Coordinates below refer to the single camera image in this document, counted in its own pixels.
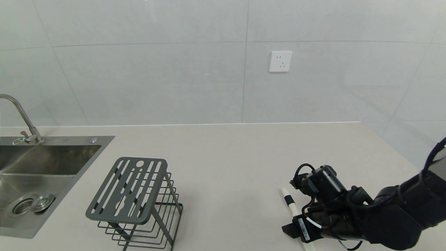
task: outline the white wall tile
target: white wall tile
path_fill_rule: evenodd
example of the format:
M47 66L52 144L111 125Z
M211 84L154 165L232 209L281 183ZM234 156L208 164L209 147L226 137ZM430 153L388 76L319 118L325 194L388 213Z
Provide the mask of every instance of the white wall tile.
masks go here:
M431 42L443 0L253 0L248 41Z
M92 125L240 123L245 43L55 48Z
M0 51L0 92L17 98L35 126L87 126L51 48ZM0 100L1 126L26 126Z
M53 46L241 42L248 0L35 0Z
M446 43L446 15L444 14L432 42L443 43L443 44Z
M446 136L446 121L392 121L384 140L422 169L435 144Z
M395 115L402 120L446 120L446 45L432 44Z
M379 136L383 135L389 125L388 121L365 121L362 123Z
M250 42L244 122L389 121L426 44ZM290 71L268 71L273 50L291 50Z
M32 0L0 0L0 50L49 45Z

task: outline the white countertop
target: white countertop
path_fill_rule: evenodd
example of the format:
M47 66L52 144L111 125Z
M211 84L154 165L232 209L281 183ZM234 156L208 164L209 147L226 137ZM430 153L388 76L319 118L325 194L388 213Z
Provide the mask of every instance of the white countertop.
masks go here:
M19 136L23 128L2 128ZM309 197L289 184L301 163L331 165L349 188L374 197L383 187L418 173L360 123L170 125L39 128L44 136L115 135L33 239L0 236L1 251L120 251L97 222L85 216L93 196L119 157L166 159L184 211L175 251L298 251L300 239L281 230L291 222L279 187L298 207ZM412 250L446 250L446 223L425 230ZM337 241L317 251L344 250ZM131 250L149 250L128 248ZM389 250L364 243L360 251Z

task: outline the sink basin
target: sink basin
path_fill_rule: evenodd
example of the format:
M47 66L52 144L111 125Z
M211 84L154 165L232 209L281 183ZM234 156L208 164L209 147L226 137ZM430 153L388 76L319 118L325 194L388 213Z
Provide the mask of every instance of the sink basin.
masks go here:
M33 238L113 138L46 137L40 145L0 138L0 235Z

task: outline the cable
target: cable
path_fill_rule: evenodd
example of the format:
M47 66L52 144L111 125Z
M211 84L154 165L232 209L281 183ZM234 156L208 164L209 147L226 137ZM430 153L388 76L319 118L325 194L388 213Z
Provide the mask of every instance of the cable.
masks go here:
M442 141L438 142L434 148L432 149L432 151L430 151L429 155L427 156L426 159L426 163L424 164L424 168L421 172L423 172L423 174L427 173L427 170L429 169L429 166L431 165L432 161L434 160L435 156L437 155L437 153L441 150L443 150L443 148L445 148L446 145L446 138L442 139Z
M302 214L307 217L305 209L311 207L311 205L314 203L314 196L311 197L311 200L308 204L306 204L305 206L302 207Z
M294 174L294 177L297 177L297 176L299 175L299 172L301 171L301 169L302 169L303 167L309 167L309 168L311 168L312 171L315 171L315 170L316 170L312 165L310 165L310 164L308 164L308 163L303 163L302 165L300 165L300 166L297 168L296 173Z
M352 247L352 248L348 248L348 247L346 247L346 246L344 245L344 243L342 243L340 240L338 240L338 242L339 242L345 249L347 249L348 251L355 251L355 250L357 250L357 249L361 246L361 244L362 244L362 241L360 241L360 242L358 242L358 244L356 244L356 246L354 246L354 247Z
M341 218L337 218L334 222L332 222L332 224L330 226L323 226L322 229L330 229L333 228L336 224L338 224L338 222L341 220Z
M353 194L354 194L354 192L349 191L349 193L345 197L345 202L347 203L347 205L349 205L352 209L368 210L368 209L373 209L373 208L379 207L379 206L384 205L385 203L389 202L393 197L395 197L398 194L398 189L395 189L395 191L393 191L391 194L389 194L386 197L384 197L384 199L380 200L379 202L373 203L373 204L370 204L370 205L357 205L357 204L353 204L350 201L350 199L353 196Z
M313 224L315 227L322 229L322 226L317 224L315 221L310 219L309 217L305 218L309 223Z

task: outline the gray metal rack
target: gray metal rack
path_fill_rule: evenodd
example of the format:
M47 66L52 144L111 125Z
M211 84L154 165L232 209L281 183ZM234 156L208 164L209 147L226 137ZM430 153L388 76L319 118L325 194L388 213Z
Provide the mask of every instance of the gray metal rack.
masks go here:
M183 205L164 159L119 158L86 216L127 247L173 249Z

